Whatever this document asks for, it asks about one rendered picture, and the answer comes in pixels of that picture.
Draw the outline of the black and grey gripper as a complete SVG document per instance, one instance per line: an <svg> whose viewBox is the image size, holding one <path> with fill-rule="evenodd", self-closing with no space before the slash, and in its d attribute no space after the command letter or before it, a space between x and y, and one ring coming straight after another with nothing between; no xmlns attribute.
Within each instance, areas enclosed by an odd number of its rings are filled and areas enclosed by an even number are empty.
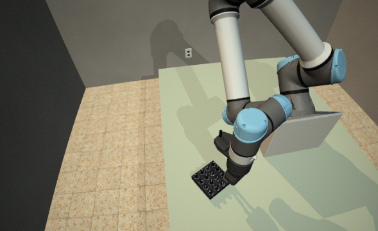
<svg viewBox="0 0 378 231"><path fill-rule="evenodd" d="M219 135L214 139L214 144L217 150L227 158L227 169L224 171L223 179L230 185L235 185L242 177L249 173L257 156L255 154L252 157L244 158L236 155L230 145L232 134L222 132L222 130L219 131Z"/></svg>

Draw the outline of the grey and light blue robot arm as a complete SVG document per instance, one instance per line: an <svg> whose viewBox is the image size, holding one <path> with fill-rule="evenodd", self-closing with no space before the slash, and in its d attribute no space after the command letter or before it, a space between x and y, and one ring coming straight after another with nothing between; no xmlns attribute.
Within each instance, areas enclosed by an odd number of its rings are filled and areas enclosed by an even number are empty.
<svg viewBox="0 0 378 231"><path fill-rule="evenodd" d="M239 7L258 8L298 55L277 64L280 94L266 101L250 101L245 60L238 26ZM234 125L232 151L254 156L263 140L288 117L315 114L309 87L333 85L345 79L347 62L342 49L322 42L293 0L209 0L223 73L227 105L223 120ZM282 95L281 95L282 94Z"/></svg>

